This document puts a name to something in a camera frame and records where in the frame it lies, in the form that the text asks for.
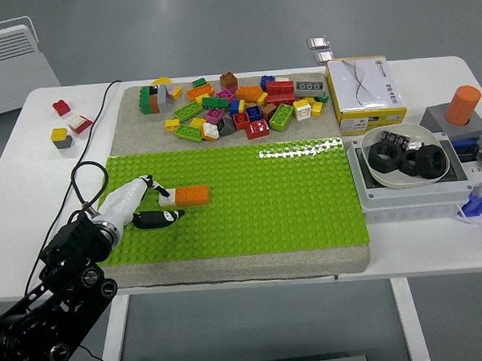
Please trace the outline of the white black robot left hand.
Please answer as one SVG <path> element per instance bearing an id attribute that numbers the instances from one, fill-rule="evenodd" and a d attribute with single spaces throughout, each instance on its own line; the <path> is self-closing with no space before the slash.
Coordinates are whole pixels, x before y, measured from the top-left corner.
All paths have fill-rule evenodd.
<path id="1" fill-rule="evenodd" d="M 99 215 L 93 217 L 94 221 L 106 222 L 114 232 L 121 233 L 131 223 L 139 230 L 165 228 L 185 215 L 183 209 L 136 214 L 148 189 L 156 189 L 163 197 L 170 195 L 152 176 L 139 176 L 109 194 L 99 207 Z"/>

